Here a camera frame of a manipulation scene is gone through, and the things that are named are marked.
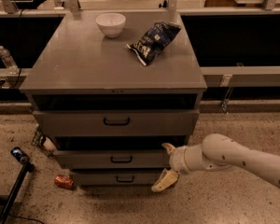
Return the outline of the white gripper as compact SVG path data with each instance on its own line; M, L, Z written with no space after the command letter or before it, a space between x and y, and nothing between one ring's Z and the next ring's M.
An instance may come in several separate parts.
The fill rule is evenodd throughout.
M161 146L166 150L167 154L170 155L169 164L173 170L164 169L161 172L159 179L151 188L153 192L164 191L177 182L179 175L190 174L190 168L188 168L185 158L188 147L182 146L175 148L175 146L170 143L162 143Z

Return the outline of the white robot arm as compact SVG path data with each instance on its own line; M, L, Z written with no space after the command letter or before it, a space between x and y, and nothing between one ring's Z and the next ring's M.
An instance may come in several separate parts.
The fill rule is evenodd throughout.
M229 137L212 133L195 146L174 147L163 143L169 155L170 169L164 169L152 186L154 192L171 187L181 175L194 171L242 168L280 188L280 156L244 147Z

